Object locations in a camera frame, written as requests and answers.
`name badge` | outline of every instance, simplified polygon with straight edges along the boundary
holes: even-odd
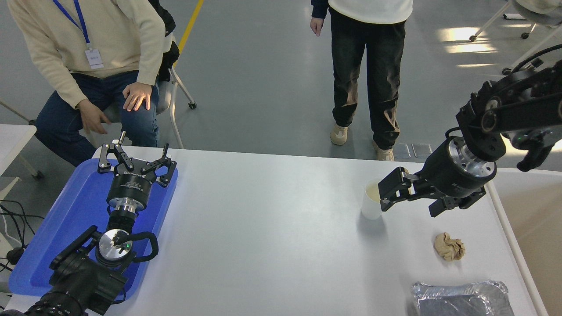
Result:
[[[90,68],[92,69],[103,68],[102,56],[99,54],[99,50],[88,49],[86,51],[86,58],[88,59],[88,63],[90,63]]]

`person's right hand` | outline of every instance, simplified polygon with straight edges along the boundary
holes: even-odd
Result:
[[[107,116],[100,110],[97,106],[92,104],[88,99],[84,99],[78,102],[77,109],[80,111],[80,116],[82,117],[82,126],[86,131],[86,134],[90,133],[90,130],[98,134],[107,134],[105,128],[103,128],[101,121],[107,124],[111,124]]]
[[[323,25],[324,19],[318,19],[317,17],[313,17],[312,19],[310,19],[310,28],[317,37],[320,36],[320,31]]]

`crumpled paper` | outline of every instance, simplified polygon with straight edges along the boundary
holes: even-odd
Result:
[[[435,237],[433,248],[439,256],[447,261],[460,260],[466,248],[460,239],[452,239],[449,233],[441,233]]]

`gray floor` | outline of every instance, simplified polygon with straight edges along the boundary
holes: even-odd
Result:
[[[175,34],[180,38],[197,1],[161,3],[174,15]],[[478,41],[468,43],[468,36],[504,4],[503,0],[414,1],[414,13],[406,24],[398,112],[402,130],[398,142],[409,144],[410,151],[413,143],[437,148],[445,131],[457,126],[455,115],[470,93],[486,80],[502,78],[501,69],[548,32],[539,26],[529,39],[522,40],[519,36],[528,22],[498,19]],[[360,108],[349,141],[342,147],[329,141],[333,126],[329,18],[317,38],[309,28],[311,9],[309,1],[303,0],[209,0],[203,4],[176,68],[199,105],[196,110],[177,109],[186,148],[374,158],[364,77],[360,78]],[[5,2],[0,2],[0,21],[0,99],[35,118],[52,89],[31,63]],[[558,43],[560,38],[554,38],[542,48]],[[561,57],[561,51],[556,51],[544,61],[553,65]],[[178,104],[184,102],[180,96]],[[168,116],[161,115],[159,120],[161,140],[177,146]],[[25,124],[3,108],[0,123]],[[109,131],[102,140],[118,137],[119,125]],[[562,171],[561,152],[559,147],[541,169]],[[24,181],[9,198],[21,201],[31,214],[44,215],[73,167],[36,139],[22,153],[46,177],[34,181],[19,163],[13,163],[4,176],[21,176]],[[521,157],[518,153],[506,155],[498,165],[514,167]],[[414,157],[397,160],[423,162]]]

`hand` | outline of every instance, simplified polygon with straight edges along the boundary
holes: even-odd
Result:
[[[146,104],[146,109],[150,110],[150,95],[152,94],[152,86],[146,83],[135,82],[129,84],[123,90],[123,97],[126,98],[123,109],[131,112],[137,111],[142,102]]]
[[[92,104],[88,99],[84,99],[78,102],[77,109],[80,111],[82,126],[84,127],[86,134],[89,134],[90,130],[93,130],[98,134],[107,134],[101,121],[103,120],[107,124],[111,124],[111,122],[102,110],[99,109],[99,107]]]
[[[324,25],[324,19],[318,19],[317,17],[313,17],[310,19],[310,28],[316,34],[316,37],[320,36],[320,30]]]

